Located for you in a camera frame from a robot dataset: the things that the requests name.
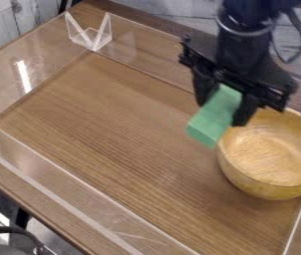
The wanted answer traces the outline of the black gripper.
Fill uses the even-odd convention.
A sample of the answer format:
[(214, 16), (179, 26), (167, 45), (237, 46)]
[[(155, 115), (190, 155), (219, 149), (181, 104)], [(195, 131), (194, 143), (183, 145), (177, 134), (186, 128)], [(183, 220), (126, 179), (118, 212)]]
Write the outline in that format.
[(269, 53), (255, 63), (245, 51), (241, 57), (217, 58), (221, 43), (201, 34), (181, 37), (182, 53), (178, 61), (193, 73), (197, 104), (202, 107), (218, 90), (218, 83), (227, 85), (243, 96), (233, 114), (234, 127), (245, 127), (258, 108), (269, 107), (282, 112), (298, 85), (289, 73), (277, 65)]

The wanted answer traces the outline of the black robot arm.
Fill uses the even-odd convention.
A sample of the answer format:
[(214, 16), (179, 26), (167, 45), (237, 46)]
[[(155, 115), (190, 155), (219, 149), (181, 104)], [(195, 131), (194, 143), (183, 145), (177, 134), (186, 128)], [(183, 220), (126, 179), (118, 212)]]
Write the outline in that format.
[(178, 61), (193, 73), (197, 103), (207, 103), (222, 85), (241, 94), (231, 116), (235, 127), (247, 125), (259, 108), (284, 111), (298, 90), (296, 80), (278, 64), (290, 64), (300, 56), (280, 55), (273, 34), (277, 20), (285, 16), (300, 34), (301, 50), (300, 6), (301, 0), (222, 0), (215, 39), (206, 41), (197, 35), (181, 38)]

